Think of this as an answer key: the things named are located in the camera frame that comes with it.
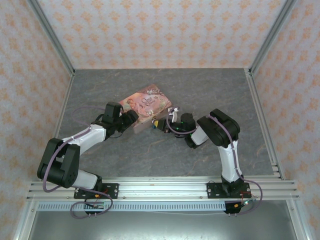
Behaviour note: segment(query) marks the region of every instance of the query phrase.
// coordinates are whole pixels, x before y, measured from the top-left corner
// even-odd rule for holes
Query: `book cover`
[[[140,91],[128,96],[119,102],[123,106],[124,112],[134,110],[139,118],[132,125],[135,133],[152,125],[154,117],[162,116],[164,110],[172,104],[163,92],[155,85],[147,86]]]

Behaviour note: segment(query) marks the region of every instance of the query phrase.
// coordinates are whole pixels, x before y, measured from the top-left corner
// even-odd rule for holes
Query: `black mounting plate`
[[[247,182],[244,182],[237,191],[233,191],[230,196],[222,189],[222,182],[208,182],[206,184],[206,193],[208,199],[244,199],[251,198],[250,185]]]
[[[102,192],[106,191],[112,199],[118,198],[119,193],[119,183],[103,183],[102,184]],[[78,192],[74,191],[74,199],[96,199],[96,194],[90,191],[85,191],[79,189]],[[100,199],[107,199],[106,196],[101,195]]]

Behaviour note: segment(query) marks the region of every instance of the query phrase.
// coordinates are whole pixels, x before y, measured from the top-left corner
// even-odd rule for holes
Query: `marble surface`
[[[245,72],[241,68],[104,69],[77,70],[62,119],[59,138],[83,130],[72,120],[82,106],[104,108],[136,91],[156,84],[194,119],[215,108],[235,119],[241,132],[238,142],[240,169],[245,176],[273,174]],[[103,113],[82,109],[74,116],[90,123]],[[103,177],[220,176],[219,151],[211,141],[190,149],[184,139],[148,128],[134,134],[127,129],[119,138],[96,144],[80,157],[80,169]]]

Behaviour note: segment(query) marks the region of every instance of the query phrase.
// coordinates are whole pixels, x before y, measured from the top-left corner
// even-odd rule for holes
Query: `floral wallpaper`
[[[13,239],[69,80],[27,1],[0,1],[0,239]]]
[[[319,13],[318,0],[298,0],[254,76],[285,176],[298,180],[315,236],[320,236]]]
[[[39,0],[76,69],[249,68],[285,0]]]

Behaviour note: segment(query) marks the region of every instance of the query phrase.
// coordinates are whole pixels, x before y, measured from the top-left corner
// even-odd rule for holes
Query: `pink book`
[[[163,118],[168,114],[165,110],[172,105],[155,84],[141,89],[119,103],[123,106],[124,112],[134,110],[139,115],[138,120],[132,125],[135,133],[151,127],[152,119]]]

